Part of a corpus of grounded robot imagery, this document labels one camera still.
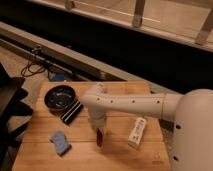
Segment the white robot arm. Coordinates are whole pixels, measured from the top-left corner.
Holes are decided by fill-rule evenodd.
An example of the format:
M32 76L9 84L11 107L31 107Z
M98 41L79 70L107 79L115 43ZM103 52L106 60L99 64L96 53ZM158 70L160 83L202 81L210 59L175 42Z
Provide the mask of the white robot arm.
M174 123L172 171L213 171L213 90L186 94L108 94L92 85L80 98L103 132L108 111L145 114Z

